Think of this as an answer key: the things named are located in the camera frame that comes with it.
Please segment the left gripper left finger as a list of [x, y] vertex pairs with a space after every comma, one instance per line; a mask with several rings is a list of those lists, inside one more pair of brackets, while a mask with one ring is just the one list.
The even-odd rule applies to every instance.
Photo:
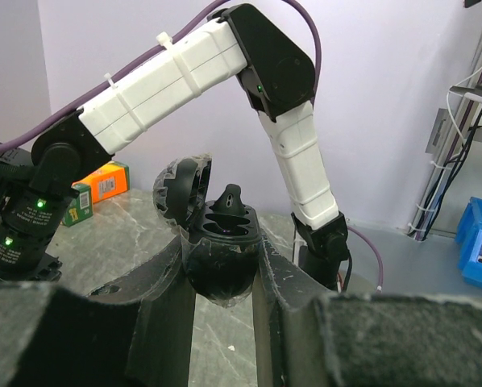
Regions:
[[179, 239], [86, 296], [0, 282], [0, 386], [185, 386], [194, 305]]

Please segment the black earbud charging case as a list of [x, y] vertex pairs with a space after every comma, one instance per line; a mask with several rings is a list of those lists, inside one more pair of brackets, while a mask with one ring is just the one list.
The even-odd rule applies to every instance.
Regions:
[[196, 293], [223, 308], [248, 297], [263, 250], [262, 231], [253, 207], [243, 217], [214, 213], [208, 200], [212, 157], [171, 161], [152, 189], [158, 216], [179, 236], [185, 275]]

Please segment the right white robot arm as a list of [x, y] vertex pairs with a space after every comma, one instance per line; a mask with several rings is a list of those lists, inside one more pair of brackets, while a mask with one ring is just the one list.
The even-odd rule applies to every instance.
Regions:
[[219, 114], [233, 125], [248, 111], [263, 129], [305, 241], [299, 268], [335, 289], [350, 252], [314, 127], [320, 61], [249, 3], [216, 1], [175, 36], [159, 34], [115, 75], [0, 144], [0, 277], [57, 278], [46, 250], [78, 197], [76, 183], [185, 105], [236, 85]]

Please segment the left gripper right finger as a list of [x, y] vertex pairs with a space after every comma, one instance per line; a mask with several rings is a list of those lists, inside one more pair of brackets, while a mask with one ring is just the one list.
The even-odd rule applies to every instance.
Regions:
[[253, 286], [260, 386], [482, 386], [482, 290], [448, 238], [373, 233], [384, 291], [328, 291], [264, 244]]

